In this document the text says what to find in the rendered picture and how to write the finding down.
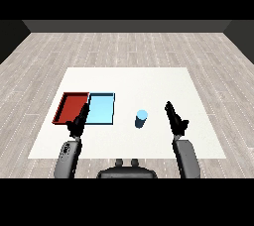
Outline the small blue can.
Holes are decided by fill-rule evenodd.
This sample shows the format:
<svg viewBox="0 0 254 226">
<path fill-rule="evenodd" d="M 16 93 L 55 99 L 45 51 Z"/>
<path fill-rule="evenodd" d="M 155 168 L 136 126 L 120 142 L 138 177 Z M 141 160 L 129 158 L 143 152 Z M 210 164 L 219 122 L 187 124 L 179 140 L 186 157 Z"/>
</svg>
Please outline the small blue can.
<svg viewBox="0 0 254 226">
<path fill-rule="evenodd" d="M 147 111 L 146 110 L 139 110 L 136 114 L 135 127 L 142 128 L 144 126 L 144 123 L 146 122 L 147 118 L 148 118 Z"/>
</svg>

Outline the light blue shallow open box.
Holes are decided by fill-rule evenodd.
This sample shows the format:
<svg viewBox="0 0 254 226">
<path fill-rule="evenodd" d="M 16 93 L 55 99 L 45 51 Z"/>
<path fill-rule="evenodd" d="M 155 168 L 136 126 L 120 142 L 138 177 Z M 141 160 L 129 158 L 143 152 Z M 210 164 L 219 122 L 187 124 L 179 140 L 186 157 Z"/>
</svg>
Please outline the light blue shallow open box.
<svg viewBox="0 0 254 226">
<path fill-rule="evenodd" d="M 87 125 L 112 125 L 115 94 L 112 92 L 92 92 L 89 94 Z"/>
</svg>

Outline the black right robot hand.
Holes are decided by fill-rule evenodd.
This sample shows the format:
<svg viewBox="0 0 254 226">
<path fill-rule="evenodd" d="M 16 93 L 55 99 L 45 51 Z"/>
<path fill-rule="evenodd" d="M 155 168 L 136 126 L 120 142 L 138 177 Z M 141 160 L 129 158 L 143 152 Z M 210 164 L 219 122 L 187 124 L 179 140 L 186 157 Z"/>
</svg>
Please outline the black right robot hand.
<svg viewBox="0 0 254 226">
<path fill-rule="evenodd" d="M 172 132 L 175 136 L 183 136 L 188 127 L 189 120 L 183 120 L 175 111 L 173 104 L 168 101 L 165 110 L 170 121 Z"/>
</svg>

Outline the red shallow open box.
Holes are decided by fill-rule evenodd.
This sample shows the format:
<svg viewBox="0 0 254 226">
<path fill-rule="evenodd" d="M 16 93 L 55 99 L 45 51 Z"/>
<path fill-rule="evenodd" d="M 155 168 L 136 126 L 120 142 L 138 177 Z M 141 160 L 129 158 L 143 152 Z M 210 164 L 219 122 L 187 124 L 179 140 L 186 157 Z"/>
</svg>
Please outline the red shallow open box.
<svg viewBox="0 0 254 226">
<path fill-rule="evenodd" d="M 52 123 L 64 125 L 66 121 L 73 121 L 87 102 L 88 95 L 88 92 L 65 92 Z"/>
</svg>

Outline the dark grey robot body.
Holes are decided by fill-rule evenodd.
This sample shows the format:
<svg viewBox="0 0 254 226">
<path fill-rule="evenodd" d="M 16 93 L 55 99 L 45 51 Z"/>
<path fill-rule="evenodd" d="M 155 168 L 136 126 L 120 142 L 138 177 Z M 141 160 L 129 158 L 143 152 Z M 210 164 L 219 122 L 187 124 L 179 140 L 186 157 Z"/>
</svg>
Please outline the dark grey robot body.
<svg viewBox="0 0 254 226">
<path fill-rule="evenodd" d="M 117 159 L 113 168 L 101 170 L 97 178 L 157 178 L 153 170 L 141 168 L 137 159 L 131 160 L 130 167 L 123 166 L 123 160 Z"/>
</svg>

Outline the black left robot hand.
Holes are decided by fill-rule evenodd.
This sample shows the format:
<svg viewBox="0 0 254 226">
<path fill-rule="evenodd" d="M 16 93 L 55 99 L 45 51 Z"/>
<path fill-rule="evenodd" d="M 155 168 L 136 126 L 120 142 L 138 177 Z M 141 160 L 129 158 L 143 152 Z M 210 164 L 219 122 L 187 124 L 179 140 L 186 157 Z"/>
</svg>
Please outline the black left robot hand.
<svg viewBox="0 0 254 226">
<path fill-rule="evenodd" d="M 69 130 L 69 135 L 71 137 L 81 137 L 88 113 L 89 105 L 87 103 L 84 103 L 79 111 L 79 114 L 74 118 L 74 120 L 65 122 L 65 124 L 67 125 L 67 129 Z"/>
</svg>

